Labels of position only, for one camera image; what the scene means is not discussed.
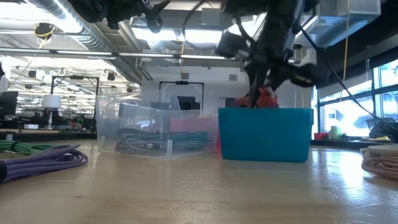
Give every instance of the clear plastic bin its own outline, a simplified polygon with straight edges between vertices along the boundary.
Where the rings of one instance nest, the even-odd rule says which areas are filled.
[[[169,158],[216,148],[217,115],[181,111],[172,93],[101,95],[96,105],[99,152]]]

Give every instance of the teal plastic bin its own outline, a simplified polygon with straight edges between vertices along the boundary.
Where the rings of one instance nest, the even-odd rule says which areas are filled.
[[[218,111],[224,159],[305,162],[312,109],[222,108]]]

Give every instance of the workbench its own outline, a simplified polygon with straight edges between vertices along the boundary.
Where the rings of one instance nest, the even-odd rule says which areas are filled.
[[[398,221],[398,182],[363,171],[358,151],[312,147],[306,163],[291,164],[213,153],[144,159],[99,154],[96,141],[80,143],[87,166],[0,185],[0,223]]]

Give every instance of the green cable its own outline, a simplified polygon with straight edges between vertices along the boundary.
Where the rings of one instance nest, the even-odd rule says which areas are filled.
[[[28,156],[39,153],[51,147],[54,146],[49,144],[28,144],[24,142],[15,143],[15,141],[0,140],[0,152],[3,151],[18,152]]]

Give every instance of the table surface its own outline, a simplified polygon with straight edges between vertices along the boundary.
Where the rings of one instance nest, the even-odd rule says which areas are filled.
[[[90,140],[80,149],[87,166],[0,185],[0,223],[398,220],[398,182],[363,171],[356,151],[313,147],[305,164],[288,164],[210,153],[169,160],[99,154]]]

